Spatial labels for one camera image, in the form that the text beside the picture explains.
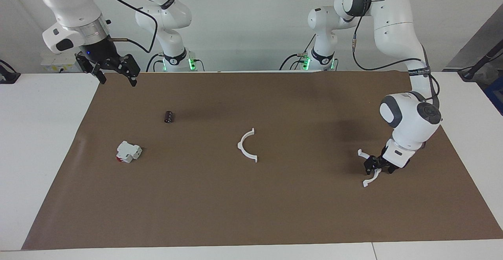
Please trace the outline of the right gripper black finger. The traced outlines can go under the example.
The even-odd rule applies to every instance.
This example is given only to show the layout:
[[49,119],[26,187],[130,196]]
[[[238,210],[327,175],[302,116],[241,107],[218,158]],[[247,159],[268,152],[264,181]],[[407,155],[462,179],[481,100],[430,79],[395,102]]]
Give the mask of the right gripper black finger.
[[90,60],[88,60],[82,53],[76,54],[76,61],[79,68],[84,73],[93,75],[102,85],[106,83],[106,77],[103,74],[99,64],[92,65]]
[[140,74],[141,68],[131,54],[118,57],[118,66],[116,72],[125,76],[132,87],[137,85],[137,77]]

